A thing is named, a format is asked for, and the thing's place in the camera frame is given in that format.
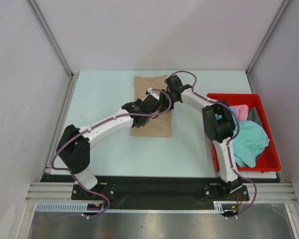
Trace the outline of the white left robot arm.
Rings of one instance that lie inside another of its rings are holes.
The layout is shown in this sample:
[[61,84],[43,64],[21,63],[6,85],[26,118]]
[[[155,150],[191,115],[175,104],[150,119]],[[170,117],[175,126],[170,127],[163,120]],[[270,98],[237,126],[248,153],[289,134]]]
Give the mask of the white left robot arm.
[[144,99],[124,104],[120,110],[95,124],[84,127],[69,125],[58,144],[56,155],[83,186],[83,194],[89,199],[99,196],[100,186],[90,170],[90,151],[102,140],[125,129],[145,126],[161,105],[163,93],[147,93]]

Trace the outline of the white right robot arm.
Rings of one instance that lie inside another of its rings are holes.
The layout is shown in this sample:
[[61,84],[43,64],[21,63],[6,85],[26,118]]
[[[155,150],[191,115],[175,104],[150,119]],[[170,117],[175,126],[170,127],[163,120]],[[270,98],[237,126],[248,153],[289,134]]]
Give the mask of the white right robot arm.
[[240,129],[237,117],[226,101],[198,94],[191,85],[184,85],[177,75],[167,77],[164,82],[173,103],[181,102],[202,113],[205,135],[212,141],[218,157],[219,177],[222,180],[220,195],[228,201],[238,199],[238,194],[244,190],[233,147],[233,139],[238,135],[234,130]]

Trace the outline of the beige t shirt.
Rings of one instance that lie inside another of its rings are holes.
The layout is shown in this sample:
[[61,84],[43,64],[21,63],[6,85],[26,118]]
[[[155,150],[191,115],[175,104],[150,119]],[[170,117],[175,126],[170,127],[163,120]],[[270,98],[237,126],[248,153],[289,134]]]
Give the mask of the beige t shirt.
[[[166,89],[164,82],[168,75],[157,77],[134,77],[135,99],[143,99],[148,88]],[[171,128],[172,112],[169,111],[155,119],[150,119],[148,124],[140,128],[133,127],[131,135],[134,137],[172,137]]]

